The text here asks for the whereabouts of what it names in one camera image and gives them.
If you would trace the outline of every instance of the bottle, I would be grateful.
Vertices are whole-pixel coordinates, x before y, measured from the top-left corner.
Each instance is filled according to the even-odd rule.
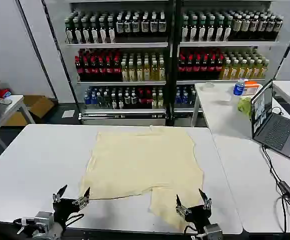
[[[121,62],[121,74],[122,74],[123,82],[130,81],[130,72],[125,61]]]
[[[233,90],[234,95],[241,96],[243,94],[244,87],[245,87],[245,81],[243,78],[240,78],[235,84],[235,87]]]
[[[273,31],[272,31],[272,34],[271,34],[271,37],[270,37],[270,40],[272,40],[272,41],[275,41],[276,40],[277,35],[279,34],[279,31],[282,28],[283,19],[284,18],[282,16],[278,16],[276,18],[276,21],[275,21],[275,24],[274,24],[274,28],[273,28]]]
[[[157,109],[158,108],[157,96],[156,96],[156,93],[155,92],[152,93],[151,108],[152,109]]]
[[[165,66],[164,66],[164,60],[159,60],[159,81],[165,81]]]
[[[214,20],[215,20],[214,15],[209,16],[209,26],[207,27],[207,33],[206,33],[207,42],[210,42],[213,40],[212,37],[214,34]]]
[[[247,68],[247,60],[243,59],[241,60],[241,64],[238,68],[238,74],[237,74],[238,79],[241,79],[244,76],[246,68]]]
[[[262,67],[262,60],[261,59],[257,59],[256,64],[253,67],[253,71],[251,72],[251,79],[257,79],[260,73],[260,69]]]
[[[242,26],[242,15],[238,15],[234,20],[233,29],[231,31],[231,36],[229,37],[230,40],[237,40],[238,34],[241,30]]]
[[[229,40],[231,30],[232,30],[232,20],[233,20],[233,16],[227,17],[227,23],[226,23],[225,31],[223,31],[223,37],[222,37],[224,42],[227,42]]]
[[[158,31],[161,36],[165,35],[166,33],[166,19],[163,11],[160,13],[160,19],[158,22]]]
[[[164,99],[163,99],[163,93],[158,93],[158,108],[163,109],[164,108]]]
[[[137,61],[137,81],[144,81],[142,61]]]
[[[137,16],[133,16],[133,22],[131,23],[133,35],[137,37],[140,33],[140,22]]]
[[[74,18],[73,22],[74,22],[74,26],[75,26],[75,38],[74,38],[74,40],[76,40],[75,42],[77,44],[82,44],[83,43],[82,28],[81,28],[81,25],[79,23],[79,19],[78,18]]]
[[[259,40],[264,39],[264,31],[265,31],[266,25],[267,25],[267,16],[264,15],[258,23],[258,28],[256,32],[257,39]]]
[[[98,36],[98,29],[97,29],[97,26],[96,26],[96,18],[95,18],[95,16],[92,16],[90,18],[90,24],[91,24],[91,35],[93,37],[93,42],[95,44],[98,44],[99,43],[99,36]]]
[[[256,31],[259,26],[259,16],[255,15],[254,19],[250,21],[249,29],[248,29],[248,39],[255,40],[257,39]]]
[[[194,15],[192,17],[192,25],[191,25],[191,28],[190,28],[189,41],[191,41],[191,42],[195,41],[196,30],[197,30],[197,16]]]
[[[189,32],[189,16],[183,16],[183,27],[181,28],[181,41],[185,42],[187,40],[187,35]]]
[[[150,31],[150,23],[147,20],[147,16],[143,16],[143,21],[141,22],[141,32],[145,35]]]
[[[151,78],[150,80],[156,81],[158,79],[158,66],[157,66],[157,60],[152,60],[152,66],[151,66],[152,72],[151,72]]]
[[[250,23],[251,23],[250,17],[251,17],[250,15],[246,15],[245,19],[241,23],[240,33],[238,34],[238,38],[240,40],[249,39],[248,30],[249,30]]]
[[[128,63],[128,69],[129,69],[129,81],[130,82],[136,82],[136,74],[135,74],[135,68],[134,68],[134,62],[133,60],[129,59]]]
[[[229,73],[228,73],[229,78],[228,79],[236,79],[237,78],[238,65],[239,65],[239,61],[237,59],[235,59],[233,61],[232,66],[230,66],[230,68],[229,68]]]
[[[222,79],[222,80],[229,79],[230,65],[231,65],[231,60],[227,59],[225,61],[224,66],[221,68],[219,79]]]
[[[219,16],[218,18],[218,26],[217,26],[217,30],[216,30],[216,36],[215,36],[215,41],[218,42],[221,40],[222,35],[223,35],[223,24],[224,24],[224,16]]]
[[[258,79],[265,79],[265,74],[268,70],[269,63],[270,63],[270,60],[265,59],[263,67],[260,69],[259,74],[257,76]]]
[[[111,94],[111,107],[115,110],[117,109],[115,93]]]
[[[118,107],[119,109],[124,108],[123,94],[121,92],[118,93]]]
[[[132,32],[131,21],[130,21],[129,15],[125,17],[124,32],[127,33],[127,35],[129,35]]]
[[[200,16],[200,25],[199,25],[199,34],[198,34],[198,41],[203,41],[205,36],[205,22],[206,16]]]

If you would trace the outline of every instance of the shelf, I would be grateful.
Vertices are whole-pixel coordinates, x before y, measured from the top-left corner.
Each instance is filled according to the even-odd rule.
[[[80,81],[77,84],[87,84],[91,86],[164,86],[166,81]]]
[[[81,43],[67,44],[78,49],[129,49],[129,48],[166,48],[167,42],[117,42],[117,43]]]
[[[238,79],[231,79],[231,80],[221,80],[221,79],[210,79],[210,80],[179,80],[176,81],[176,85],[193,85],[198,83],[210,83],[210,82],[216,82],[216,83],[236,83]],[[256,82],[263,82],[265,79],[249,79],[249,81],[256,81]]]
[[[182,41],[180,47],[271,47],[278,41]]]

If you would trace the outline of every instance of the bottle label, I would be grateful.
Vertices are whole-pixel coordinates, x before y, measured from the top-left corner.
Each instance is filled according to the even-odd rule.
[[[244,68],[241,68],[238,72],[238,78],[241,79],[244,75],[244,72],[245,72],[245,69]]]
[[[124,23],[122,22],[117,22],[116,23],[116,31],[121,34],[124,32]]]
[[[119,109],[123,109],[124,103],[122,101],[119,102]]]
[[[152,33],[156,33],[158,30],[158,22],[157,21],[151,21],[150,22],[150,31]]]
[[[237,72],[237,69],[235,69],[235,68],[233,68],[233,69],[231,70],[230,79],[234,79],[234,78],[235,78],[235,76],[236,76],[236,72]]]
[[[77,42],[78,42],[79,44],[81,44],[81,43],[82,43],[82,35],[81,35],[81,31],[79,31],[79,30],[75,30],[75,35],[76,35],[76,38],[77,38]]]
[[[91,42],[90,42],[89,31],[87,31],[87,30],[83,30],[83,34],[84,34],[85,42],[86,42],[87,44],[90,44]]]
[[[142,70],[138,70],[137,71],[137,80],[140,82],[140,81],[143,81],[143,71]]]
[[[207,71],[208,71],[208,72],[213,72],[213,71],[214,71],[214,69],[215,69],[215,67],[214,67],[214,66],[209,66],[209,67],[207,68]]]
[[[150,71],[145,70],[144,71],[144,81],[149,81],[150,80]]]
[[[195,40],[195,35],[196,35],[196,27],[193,27],[191,30],[190,30],[190,41],[193,42]]]
[[[229,68],[224,69],[223,79],[227,79],[229,77],[229,72],[230,72]]]
[[[115,101],[112,101],[111,102],[111,105],[112,105],[113,109],[116,109],[117,108],[117,103]]]
[[[267,26],[266,26],[266,28],[265,28],[265,31],[266,31],[266,32],[271,32],[271,31],[273,31],[274,24],[275,24],[274,21],[269,21],[269,22],[267,23]]]
[[[141,23],[141,31],[143,33],[148,33],[149,32],[149,23],[148,22],[142,22]]]
[[[255,32],[256,31],[257,23],[258,23],[258,21],[250,21],[250,24],[249,24],[249,31],[250,32]]]
[[[222,27],[217,28],[216,37],[215,37],[216,42],[221,40],[222,33],[223,33],[223,28]]]
[[[106,44],[106,31],[104,29],[101,29],[99,32],[100,32],[100,37],[101,37],[102,43]]]
[[[95,29],[93,29],[91,31],[91,35],[93,36],[93,41],[95,44],[98,44],[99,43],[99,40],[98,40],[98,35],[97,35],[97,31]]]
[[[129,76],[127,71],[122,71],[122,76],[123,76],[123,82],[128,82],[129,81]]]
[[[252,70],[253,70],[252,68],[249,68],[249,69],[247,70],[246,75],[245,75],[245,78],[246,78],[246,79],[249,79],[249,78],[251,77]]]
[[[247,32],[249,30],[249,26],[250,26],[250,21],[243,21],[241,23],[240,30],[243,31],[243,32]]]
[[[133,28],[133,33],[139,33],[140,32],[140,24],[139,22],[132,22],[131,26]]]
[[[278,32],[280,31],[282,25],[283,25],[283,23],[280,22],[280,21],[275,22],[275,25],[274,25],[273,31],[278,33]]]
[[[212,40],[213,32],[214,32],[214,28],[210,27],[207,32],[207,39],[206,39],[207,42]]]
[[[229,40],[229,36],[230,36],[231,30],[232,29],[230,27],[227,27],[225,29],[224,39],[223,39],[224,42],[227,42]]]
[[[112,44],[115,43],[115,31],[113,29],[110,29],[108,32],[109,32],[110,42]]]
[[[199,71],[201,71],[201,72],[205,72],[206,70],[207,70],[207,66],[201,66],[199,68]]]
[[[205,35],[205,27],[202,27],[199,30],[198,41],[203,41],[204,40],[204,35]]]
[[[131,23],[130,22],[125,22],[124,23],[124,31],[125,31],[125,33],[130,33],[131,32]]]
[[[67,43],[68,44],[72,44],[73,43],[73,35],[72,32],[70,30],[66,31],[66,36],[67,36]]]
[[[166,22],[165,21],[160,21],[158,24],[158,31],[160,33],[166,32]]]
[[[193,72],[199,72],[200,66],[193,66]]]
[[[129,81],[135,82],[135,71],[129,70]]]

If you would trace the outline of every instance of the cloth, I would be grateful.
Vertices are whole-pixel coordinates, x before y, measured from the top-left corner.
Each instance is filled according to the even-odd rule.
[[[80,192],[90,187],[91,199],[115,199],[152,191],[150,210],[183,231],[176,194],[186,207],[196,206],[203,183],[194,146],[180,128],[99,132]]]

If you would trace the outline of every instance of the yellow bottle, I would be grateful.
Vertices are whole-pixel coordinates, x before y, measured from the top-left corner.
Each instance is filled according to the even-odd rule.
[[[243,78],[251,79],[254,63],[255,63],[254,59],[248,60],[248,65],[246,66],[246,70],[245,70],[245,73],[243,75]]]
[[[231,60],[227,59],[225,64],[221,68],[219,79],[223,79],[223,80],[229,79],[230,65],[231,65]]]
[[[241,63],[240,63],[240,66],[238,68],[238,74],[237,74],[237,78],[238,79],[241,79],[244,76],[245,71],[246,71],[246,67],[247,67],[247,60],[246,59],[242,59]]]
[[[268,59],[265,59],[264,61],[265,62],[263,64],[263,67],[260,69],[259,74],[258,74],[258,78],[259,79],[265,79],[265,74],[266,74],[266,72],[268,70],[268,66],[269,66],[269,63],[270,63],[270,60],[268,60]]]
[[[150,71],[150,64],[148,58],[145,58],[144,61],[144,81],[148,82],[151,77],[151,71]]]
[[[228,79],[237,79],[239,61],[234,59],[233,64],[229,68]]]
[[[144,81],[144,70],[143,70],[143,66],[142,66],[142,61],[138,60],[137,61],[137,81],[138,82],[142,82]]]
[[[129,82],[130,81],[130,73],[129,68],[126,65],[126,61],[121,62],[121,74],[123,77],[123,82]]]
[[[251,79],[258,79],[260,70],[262,68],[262,60],[257,59],[257,63],[254,64],[253,71],[251,72]]]

